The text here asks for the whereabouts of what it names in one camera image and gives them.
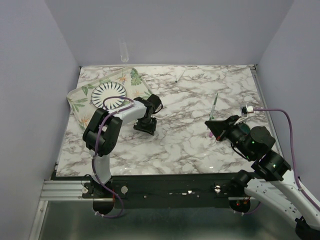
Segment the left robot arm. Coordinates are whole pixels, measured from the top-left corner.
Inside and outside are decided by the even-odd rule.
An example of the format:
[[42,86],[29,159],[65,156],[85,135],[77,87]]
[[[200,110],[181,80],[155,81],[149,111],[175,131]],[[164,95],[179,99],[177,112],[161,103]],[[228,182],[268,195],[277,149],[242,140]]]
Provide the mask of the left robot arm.
[[[109,109],[106,105],[108,100],[127,100],[129,104]],[[157,126],[157,120],[153,115],[162,108],[162,101],[155,94],[151,94],[147,99],[111,96],[102,101],[102,107],[94,112],[82,136],[86,148],[92,154],[93,171],[89,187],[84,186],[82,189],[83,197],[104,198],[110,194],[110,153],[117,144],[121,128],[136,121],[134,130],[153,136]]]

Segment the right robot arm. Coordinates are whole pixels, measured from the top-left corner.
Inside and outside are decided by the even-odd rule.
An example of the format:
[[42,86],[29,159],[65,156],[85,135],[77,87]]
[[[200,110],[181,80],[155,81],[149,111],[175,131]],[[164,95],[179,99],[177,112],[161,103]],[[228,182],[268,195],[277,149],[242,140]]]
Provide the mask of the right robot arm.
[[301,240],[318,240],[320,211],[315,198],[303,193],[303,186],[289,163],[272,150],[276,140],[269,130],[264,126],[249,128],[238,115],[226,120],[207,120],[205,125],[218,142],[228,140],[253,163],[254,172],[240,170],[228,189],[236,196],[246,194],[282,212],[293,223]]

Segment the teal ceramic mug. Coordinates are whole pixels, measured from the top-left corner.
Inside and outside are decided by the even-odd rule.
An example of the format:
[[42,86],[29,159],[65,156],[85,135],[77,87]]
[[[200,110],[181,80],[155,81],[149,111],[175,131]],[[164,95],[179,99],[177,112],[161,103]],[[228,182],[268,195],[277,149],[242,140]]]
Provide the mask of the teal ceramic mug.
[[246,123],[238,124],[238,127],[247,135],[250,133],[251,129]]

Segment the white blue striped plate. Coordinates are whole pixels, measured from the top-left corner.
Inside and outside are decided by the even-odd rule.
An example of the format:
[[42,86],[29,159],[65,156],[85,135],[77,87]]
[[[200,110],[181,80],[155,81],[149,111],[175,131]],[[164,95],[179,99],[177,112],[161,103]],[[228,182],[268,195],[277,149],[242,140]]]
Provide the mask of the white blue striped plate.
[[91,102],[96,108],[108,110],[120,107],[127,96],[125,87],[114,81],[105,82],[97,86],[91,94]]

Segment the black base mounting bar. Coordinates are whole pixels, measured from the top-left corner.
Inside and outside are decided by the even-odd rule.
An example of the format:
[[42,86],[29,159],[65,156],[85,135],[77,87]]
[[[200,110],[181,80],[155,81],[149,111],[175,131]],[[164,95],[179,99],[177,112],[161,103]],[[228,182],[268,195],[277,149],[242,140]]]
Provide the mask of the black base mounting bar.
[[235,173],[119,175],[112,176],[107,191],[94,180],[83,186],[85,199],[102,200],[115,208],[228,208],[230,200],[244,199],[242,187],[231,184]]

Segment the floral rectangular tray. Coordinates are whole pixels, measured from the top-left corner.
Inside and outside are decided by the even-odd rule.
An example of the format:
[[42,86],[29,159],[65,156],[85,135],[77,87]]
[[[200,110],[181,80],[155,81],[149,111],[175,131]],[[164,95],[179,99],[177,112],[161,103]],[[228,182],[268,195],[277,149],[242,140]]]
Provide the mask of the floral rectangular tray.
[[82,67],[77,88],[67,94],[67,101],[82,131],[87,128],[97,109],[91,102],[93,90],[107,82],[123,85],[126,97],[132,100],[137,97],[147,99],[152,94],[142,75],[134,67]]

